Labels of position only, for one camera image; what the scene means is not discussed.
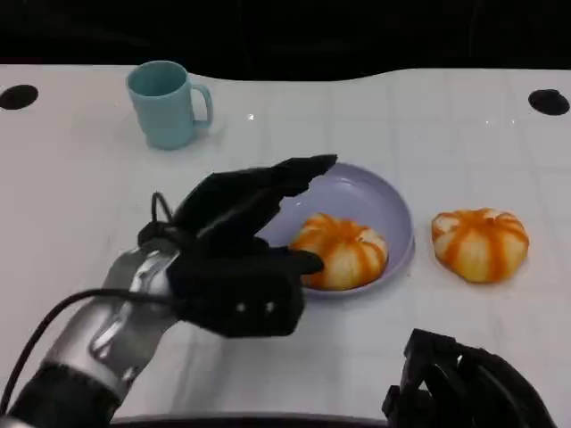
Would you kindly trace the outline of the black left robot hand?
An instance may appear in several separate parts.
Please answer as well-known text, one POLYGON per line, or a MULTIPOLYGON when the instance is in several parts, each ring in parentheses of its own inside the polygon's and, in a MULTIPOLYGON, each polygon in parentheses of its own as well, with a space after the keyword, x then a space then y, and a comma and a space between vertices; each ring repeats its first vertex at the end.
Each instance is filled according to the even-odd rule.
POLYGON ((321 154, 206 177, 172 218, 171 227, 180 236, 180 253, 169 267, 170 281, 297 280, 321 271, 324 265, 319 256, 272 247, 257 234, 279 213, 283 199, 306 192, 310 182, 336 162, 336 155, 321 154))

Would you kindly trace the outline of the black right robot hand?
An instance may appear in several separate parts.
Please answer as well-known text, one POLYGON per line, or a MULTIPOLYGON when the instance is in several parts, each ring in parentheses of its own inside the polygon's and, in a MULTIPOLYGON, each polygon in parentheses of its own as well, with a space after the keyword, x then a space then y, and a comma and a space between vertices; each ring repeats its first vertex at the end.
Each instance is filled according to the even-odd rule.
POLYGON ((382 411, 391 427, 554 427, 537 390, 505 359, 415 329, 382 411))

